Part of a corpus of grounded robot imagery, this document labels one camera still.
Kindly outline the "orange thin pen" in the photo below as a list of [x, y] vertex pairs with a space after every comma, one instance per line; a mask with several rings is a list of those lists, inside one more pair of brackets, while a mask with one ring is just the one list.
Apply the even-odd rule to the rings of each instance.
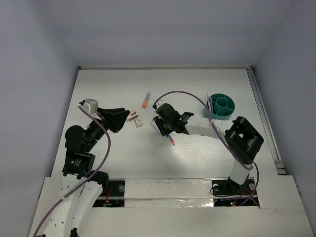
[[209, 94], [208, 94], [208, 93], [206, 93], [206, 96], [207, 96], [207, 105], [208, 105], [208, 109], [211, 111], [212, 106], [211, 106], [210, 96], [209, 96]]

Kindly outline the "clear bottle blue cap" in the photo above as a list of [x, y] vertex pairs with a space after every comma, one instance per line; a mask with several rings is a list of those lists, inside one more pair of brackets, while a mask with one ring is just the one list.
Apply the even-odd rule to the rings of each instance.
[[170, 132], [165, 127], [164, 123], [158, 119], [156, 121], [155, 119], [152, 119], [151, 125], [157, 130], [157, 132], [164, 137], [170, 138]]

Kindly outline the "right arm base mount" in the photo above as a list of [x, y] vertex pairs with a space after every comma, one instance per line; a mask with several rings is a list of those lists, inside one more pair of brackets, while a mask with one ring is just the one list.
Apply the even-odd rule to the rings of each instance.
[[230, 179], [212, 180], [210, 193], [213, 195], [215, 207], [257, 206], [259, 199], [255, 190], [255, 181], [248, 178], [243, 185]]

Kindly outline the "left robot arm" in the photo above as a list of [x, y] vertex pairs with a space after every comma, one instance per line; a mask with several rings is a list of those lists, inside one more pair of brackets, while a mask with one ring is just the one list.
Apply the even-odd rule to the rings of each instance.
[[[36, 237], [80, 236], [80, 227], [97, 198], [111, 191], [108, 173], [100, 170], [110, 153], [108, 132], [118, 133], [130, 111], [125, 108], [96, 108], [94, 112], [87, 112], [82, 104], [78, 108], [91, 119], [91, 123], [87, 128], [73, 125], [65, 133], [66, 154], [58, 200], [36, 228]], [[96, 156], [91, 150], [103, 136], [108, 137], [106, 154], [93, 170]]]

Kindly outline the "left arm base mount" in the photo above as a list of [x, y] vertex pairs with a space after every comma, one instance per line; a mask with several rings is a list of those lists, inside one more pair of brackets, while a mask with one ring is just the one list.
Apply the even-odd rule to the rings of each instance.
[[91, 179], [102, 186], [93, 207], [124, 207], [125, 179], [110, 179], [108, 173], [98, 171]]

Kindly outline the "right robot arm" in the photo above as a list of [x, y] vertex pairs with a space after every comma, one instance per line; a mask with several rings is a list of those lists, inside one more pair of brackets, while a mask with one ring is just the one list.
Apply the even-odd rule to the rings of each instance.
[[172, 132], [200, 135], [219, 139], [235, 158], [227, 181], [228, 190], [238, 194], [245, 188], [253, 161], [260, 151], [264, 139], [244, 117], [233, 121], [220, 121], [199, 117], [191, 112], [179, 114], [170, 104], [159, 101], [154, 110], [154, 122], [162, 136]]

